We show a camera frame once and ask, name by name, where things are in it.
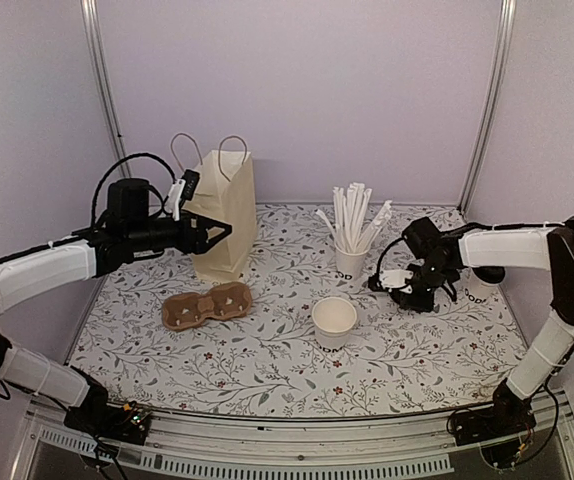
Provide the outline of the white paper coffee cup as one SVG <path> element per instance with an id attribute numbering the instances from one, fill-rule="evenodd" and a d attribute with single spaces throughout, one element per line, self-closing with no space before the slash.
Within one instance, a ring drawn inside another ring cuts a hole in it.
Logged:
<path id="1" fill-rule="evenodd" d="M 465 288 L 465 297 L 474 304 L 486 303 L 497 291 L 497 285 L 481 280 L 473 275 L 469 278 Z"/>

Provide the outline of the black plastic cup lid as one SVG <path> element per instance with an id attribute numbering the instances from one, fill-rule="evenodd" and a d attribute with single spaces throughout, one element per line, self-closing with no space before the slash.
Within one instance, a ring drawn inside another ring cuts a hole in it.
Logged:
<path id="1" fill-rule="evenodd" d="M 480 282 L 490 285 L 500 284 L 506 276 L 505 269 L 500 266 L 475 267 L 472 273 Z"/>

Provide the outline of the brown cardboard cup carrier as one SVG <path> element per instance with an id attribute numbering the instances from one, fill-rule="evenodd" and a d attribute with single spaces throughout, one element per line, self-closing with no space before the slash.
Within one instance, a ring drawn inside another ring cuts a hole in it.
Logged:
<path id="1" fill-rule="evenodd" d="M 162 324 L 174 332 L 198 328 L 207 320 L 245 317 L 252 307 L 250 288 L 241 282 L 217 285 L 204 294 L 173 295 L 162 305 Z"/>

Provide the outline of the white paper cup corner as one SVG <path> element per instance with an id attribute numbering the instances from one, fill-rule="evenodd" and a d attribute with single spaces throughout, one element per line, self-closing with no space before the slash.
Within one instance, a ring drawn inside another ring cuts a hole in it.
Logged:
<path id="1" fill-rule="evenodd" d="M 315 340 L 325 353 L 336 353 L 348 342 L 358 322 L 356 308 L 346 299 L 327 297 L 313 307 Z"/>

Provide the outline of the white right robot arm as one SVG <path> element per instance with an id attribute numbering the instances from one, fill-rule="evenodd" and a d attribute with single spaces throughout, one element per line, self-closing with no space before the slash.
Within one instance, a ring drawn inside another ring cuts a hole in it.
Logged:
<path id="1" fill-rule="evenodd" d="M 456 295 L 454 284 L 469 270 L 482 284 L 514 273 L 503 293 L 522 300 L 514 312 L 543 315 L 532 329 L 524 357 L 495 388 L 481 421 L 494 436 L 532 425 L 530 403 L 547 378 L 562 369 L 574 349 L 574 216 L 562 222 L 485 225 L 440 230 L 428 217 L 413 221 L 401 241 L 414 263 L 394 270 L 378 266 L 372 289 L 401 308 L 429 312 L 437 290 Z"/>

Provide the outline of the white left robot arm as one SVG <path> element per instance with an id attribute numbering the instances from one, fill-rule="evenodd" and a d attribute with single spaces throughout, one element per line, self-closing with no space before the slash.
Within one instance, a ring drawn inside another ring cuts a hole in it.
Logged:
<path id="1" fill-rule="evenodd" d="M 198 184 L 194 173 L 173 181 L 169 194 L 160 196 L 157 212 L 150 210 L 156 188 L 149 181 L 127 178 L 113 182 L 107 203 L 90 226 L 63 239 L 0 259 L 0 382 L 54 400 L 76 412 L 95 434 L 115 426 L 115 412 L 105 387 L 90 375 L 47 357 L 45 341 L 80 308 L 65 292 L 83 292 L 81 282 L 104 277 L 120 267 L 173 249 L 202 255 L 233 232 L 230 224 L 184 210 Z M 32 320 L 25 330 L 3 327 L 31 313 L 47 320 Z"/>

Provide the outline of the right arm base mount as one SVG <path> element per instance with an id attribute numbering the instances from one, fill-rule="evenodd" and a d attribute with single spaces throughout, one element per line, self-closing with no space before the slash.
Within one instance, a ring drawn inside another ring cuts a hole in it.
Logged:
<path id="1" fill-rule="evenodd" d="M 508 441 L 482 448 L 483 460 L 498 470 L 518 465 L 533 444 L 535 427 L 531 399 L 520 399 L 504 388 L 493 394 L 490 407 L 459 408 L 446 421 L 446 430 L 454 437 L 457 446 L 513 435 Z"/>

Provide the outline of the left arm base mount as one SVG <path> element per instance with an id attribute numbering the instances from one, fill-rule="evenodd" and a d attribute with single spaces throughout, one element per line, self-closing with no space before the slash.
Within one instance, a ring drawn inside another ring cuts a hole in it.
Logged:
<path id="1" fill-rule="evenodd" d="M 94 438 L 144 445 L 151 425 L 151 412 L 136 401 L 112 406 L 108 399 L 105 387 L 91 384 L 81 405 L 67 409 L 64 426 Z"/>

